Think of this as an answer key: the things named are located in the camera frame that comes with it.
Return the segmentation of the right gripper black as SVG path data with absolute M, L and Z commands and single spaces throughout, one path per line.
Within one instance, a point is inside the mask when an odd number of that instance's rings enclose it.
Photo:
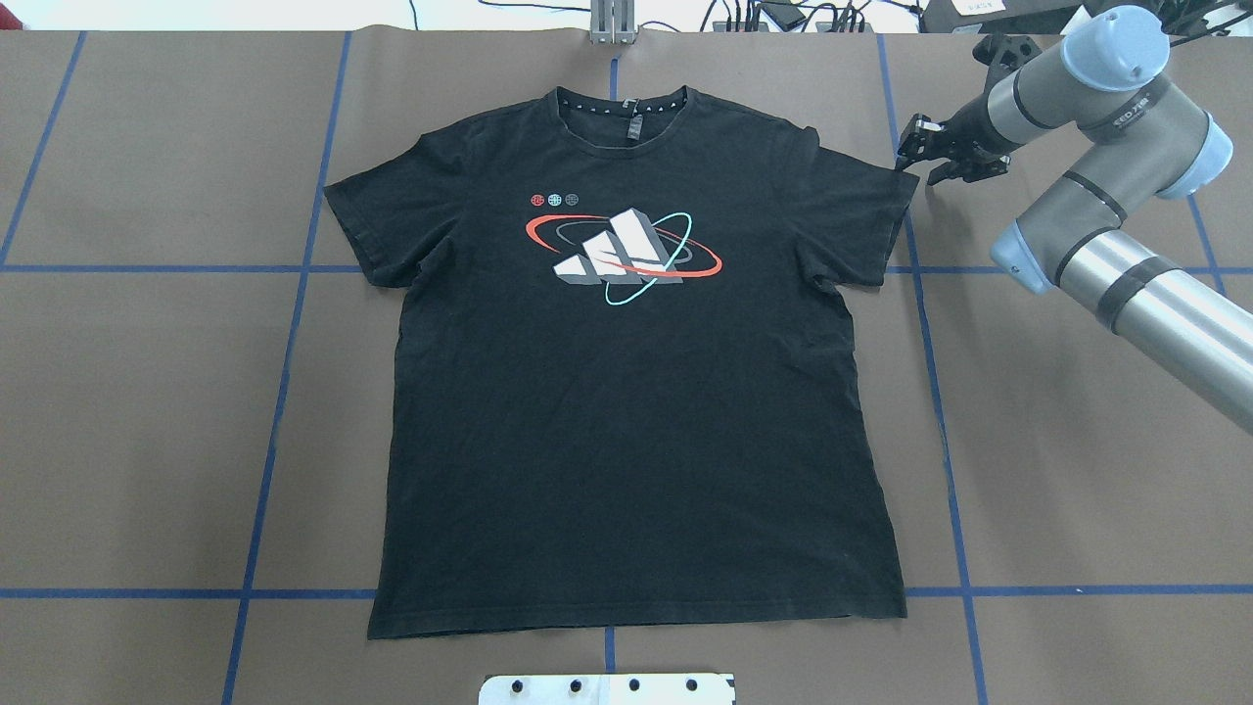
M 1006 174 L 1011 152 L 1012 142 L 992 126 L 989 95 L 981 95 L 949 120 L 911 116 L 898 139 L 895 167 L 944 160 L 928 173 L 926 187 L 944 180 L 974 183 Z

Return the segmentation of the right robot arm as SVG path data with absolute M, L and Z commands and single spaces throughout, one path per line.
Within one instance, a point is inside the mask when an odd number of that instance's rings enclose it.
M 1233 143 L 1167 75 L 1172 39 L 1124 4 L 1058 45 L 989 35 L 974 49 L 984 93 L 945 120 L 912 116 L 896 167 L 937 162 L 927 182 L 1007 172 L 1012 152 L 1066 125 L 1091 142 L 1002 229 L 991 259 L 1034 294 L 1059 289 L 1240 430 L 1252 425 L 1250 313 L 1128 235 L 1150 198 L 1182 200 L 1217 178 Z

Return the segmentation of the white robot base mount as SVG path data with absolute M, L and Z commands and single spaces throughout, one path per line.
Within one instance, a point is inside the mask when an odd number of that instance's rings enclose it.
M 717 672 L 500 675 L 479 704 L 737 704 L 736 679 Z

